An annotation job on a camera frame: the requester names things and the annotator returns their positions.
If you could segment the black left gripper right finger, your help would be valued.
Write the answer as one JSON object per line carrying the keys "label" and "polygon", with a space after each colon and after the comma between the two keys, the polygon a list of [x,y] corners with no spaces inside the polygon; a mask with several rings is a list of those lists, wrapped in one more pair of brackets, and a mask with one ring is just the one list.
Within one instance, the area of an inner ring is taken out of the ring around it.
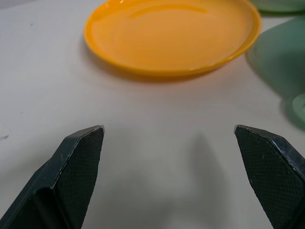
{"label": "black left gripper right finger", "polygon": [[274,229],[305,227],[305,159],[282,136],[236,125],[249,183]]}

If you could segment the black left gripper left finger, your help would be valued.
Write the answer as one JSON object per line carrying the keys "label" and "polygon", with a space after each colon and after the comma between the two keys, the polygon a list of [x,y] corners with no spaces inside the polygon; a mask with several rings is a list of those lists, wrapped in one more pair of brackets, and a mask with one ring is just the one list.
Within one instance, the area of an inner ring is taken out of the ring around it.
{"label": "black left gripper left finger", "polygon": [[104,127],[77,131],[29,179],[0,220],[2,229],[80,229],[95,187]]}

